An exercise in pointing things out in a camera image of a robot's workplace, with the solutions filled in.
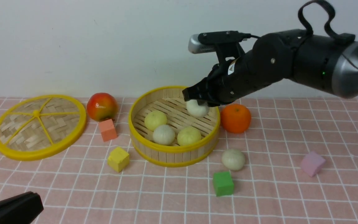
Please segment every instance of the pink cube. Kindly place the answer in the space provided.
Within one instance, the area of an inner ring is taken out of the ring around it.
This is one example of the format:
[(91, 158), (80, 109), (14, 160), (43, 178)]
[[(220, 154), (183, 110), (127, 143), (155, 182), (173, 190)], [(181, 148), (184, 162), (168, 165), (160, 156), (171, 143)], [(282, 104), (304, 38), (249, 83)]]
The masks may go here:
[(325, 159), (316, 152), (312, 151), (302, 160), (301, 168), (310, 177), (313, 177), (322, 169), (324, 164)]

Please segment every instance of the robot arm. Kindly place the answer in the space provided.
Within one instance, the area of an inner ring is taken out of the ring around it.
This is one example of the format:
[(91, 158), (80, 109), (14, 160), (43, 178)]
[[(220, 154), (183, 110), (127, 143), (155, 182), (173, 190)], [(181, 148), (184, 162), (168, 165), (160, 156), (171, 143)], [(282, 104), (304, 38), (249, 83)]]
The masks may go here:
[[(303, 8), (317, 3), (325, 9), (324, 26), (328, 37), (314, 35), (303, 16)], [(189, 51), (193, 54), (216, 52), (219, 63), (207, 77), (185, 88), (185, 101), (197, 100), (208, 106), (227, 105), (243, 96), (282, 79), (339, 96), (358, 95), (358, 41), (353, 34), (337, 34), (330, 22), (334, 8), (325, 0), (312, 0), (298, 11), (305, 30), (287, 30), (257, 37), (237, 31), (193, 35)], [(244, 52), (240, 42), (257, 38), (253, 48)]]

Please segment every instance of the warning label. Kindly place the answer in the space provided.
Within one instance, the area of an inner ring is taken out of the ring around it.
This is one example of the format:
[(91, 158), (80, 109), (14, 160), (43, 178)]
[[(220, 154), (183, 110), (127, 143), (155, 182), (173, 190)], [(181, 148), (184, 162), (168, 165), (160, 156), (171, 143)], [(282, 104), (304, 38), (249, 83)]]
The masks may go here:
[(227, 70), (227, 74), (231, 75), (234, 72), (234, 66), (236, 65), (236, 60), (232, 61), (229, 65), (229, 69)]

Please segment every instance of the white wall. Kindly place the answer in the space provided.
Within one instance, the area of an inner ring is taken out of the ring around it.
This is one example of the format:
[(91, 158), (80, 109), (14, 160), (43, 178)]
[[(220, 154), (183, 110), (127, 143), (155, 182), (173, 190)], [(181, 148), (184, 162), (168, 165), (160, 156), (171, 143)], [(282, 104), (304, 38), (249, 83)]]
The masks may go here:
[[(192, 55), (189, 37), (239, 30), (255, 35), (303, 28), (307, 0), (0, 0), (0, 96), (109, 92), (139, 96), (163, 85), (190, 86), (217, 62)], [(357, 34), (358, 0), (330, 0), (337, 33)], [(305, 17), (324, 35), (317, 4)], [(254, 40), (244, 42), (244, 50)], [(314, 96), (282, 81), (251, 96)]]

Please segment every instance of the pink checkered tablecloth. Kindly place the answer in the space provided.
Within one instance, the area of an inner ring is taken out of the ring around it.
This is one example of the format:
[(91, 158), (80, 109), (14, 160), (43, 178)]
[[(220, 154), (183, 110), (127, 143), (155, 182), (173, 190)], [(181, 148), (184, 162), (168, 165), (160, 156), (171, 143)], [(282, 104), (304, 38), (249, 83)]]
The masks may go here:
[[(37, 224), (358, 224), (358, 99), (243, 98), (250, 129), (221, 130), (210, 156), (183, 168), (159, 167), (136, 153), (127, 123), (134, 99), (118, 100), (113, 141), (103, 142), (90, 122), (51, 158), (19, 162), (0, 154), (0, 200), (40, 194)], [(0, 116), (20, 101), (0, 98)], [(106, 164), (116, 146), (131, 157), (119, 174)], [(234, 195), (216, 197), (212, 176), (226, 170), (220, 159), (227, 148), (241, 149), (247, 165), (232, 172)], [(310, 151), (327, 160), (313, 178), (299, 168)]]

